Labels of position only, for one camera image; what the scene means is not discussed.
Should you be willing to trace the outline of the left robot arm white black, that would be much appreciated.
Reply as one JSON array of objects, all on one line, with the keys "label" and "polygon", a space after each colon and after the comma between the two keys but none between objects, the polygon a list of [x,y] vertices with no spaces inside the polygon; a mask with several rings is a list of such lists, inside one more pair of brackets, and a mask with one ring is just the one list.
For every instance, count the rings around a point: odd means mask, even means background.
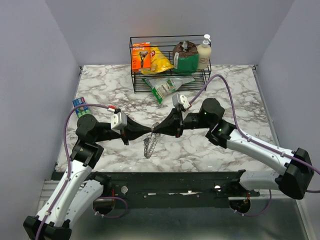
[{"label": "left robot arm white black", "polygon": [[98,122],[91,114],[77,121],[76,144],[66,152],[67,168],[46,204],[35,216],[27,216],[23,227],[31,240],[68,240],[72,227],[84,211],[101,197],[107,197],[111,185],[103,180],[90,179],[104,148],[99,142],[122,139],[125,145],[147,133],[143,126],[125,113],[111,116],[111,122]]}]

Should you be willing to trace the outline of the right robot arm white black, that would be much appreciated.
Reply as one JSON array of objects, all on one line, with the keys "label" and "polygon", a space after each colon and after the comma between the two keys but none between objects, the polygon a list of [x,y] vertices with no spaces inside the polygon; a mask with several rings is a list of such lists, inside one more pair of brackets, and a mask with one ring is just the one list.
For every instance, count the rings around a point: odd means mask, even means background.
[{"label": "right robot arm white black", "polygon": [[281,148],[244,133],[223,119],[225,110],[215,98],[205,99],[198,113],[184,114],[187,106],[185,100],[174,100],[174,108],[153,133],[179,138],[184,130],[207,129],[205,136],[213,145],[240,152],[271,168],[244,171],[230,183],[236,196],[265,189],[279,190],[296,200],[304,198],[315,172],[306,150]]}]

